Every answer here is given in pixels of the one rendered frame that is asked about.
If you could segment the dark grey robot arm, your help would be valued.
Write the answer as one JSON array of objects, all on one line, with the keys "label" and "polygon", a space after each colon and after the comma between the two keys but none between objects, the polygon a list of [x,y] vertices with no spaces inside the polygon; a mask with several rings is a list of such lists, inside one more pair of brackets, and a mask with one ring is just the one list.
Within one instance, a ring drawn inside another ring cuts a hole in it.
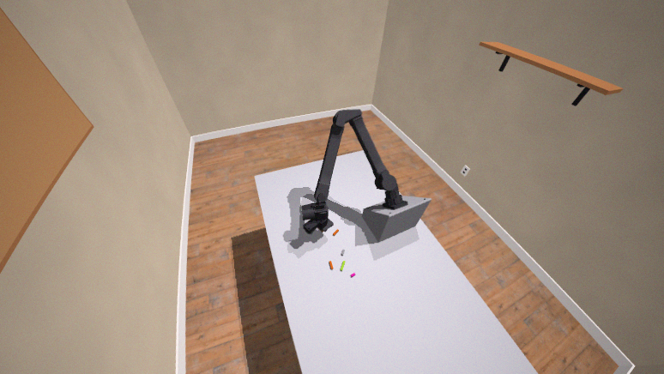
[{"label": "dark grey robot arm", "polygon": [[360,114],[362,114],[360,109],[342,110],[338,111],[333,117],[333,124],[331,125],[329,140],[314,194],[317,202],[306,204],[301,207],[303,220],[309,220],[303,225],[305,231],[309,234],[312,234],[318,226],[321,229],[327,226],[326,218],[329,215],[329,207],[326,205],[326,201],[329,195],[330,181],[335,167],[335,160],[340,146],[344,124],[348,122],[352,126],[353,131],[364,150],[365,156],[371,165],[377,189],[386,190],[383,207],[398,209],[408,205],[407,201],[402,200],[396,178],[389,174],[389,171],[387,171],[387,168],[383,164]]}]

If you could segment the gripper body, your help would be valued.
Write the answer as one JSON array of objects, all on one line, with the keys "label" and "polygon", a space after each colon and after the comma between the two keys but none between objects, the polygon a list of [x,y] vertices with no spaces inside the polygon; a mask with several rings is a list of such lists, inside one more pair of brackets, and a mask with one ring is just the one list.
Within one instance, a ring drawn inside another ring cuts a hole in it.
[{"label": "gripper body", "polygon": [[[327,219],[327,226],[323,228],[323,230],[326,232],[330,227],[334,225],[334,223],[329,219],[329,216],[326,218]],[[324,220],[326,220],[324,219]]]}]

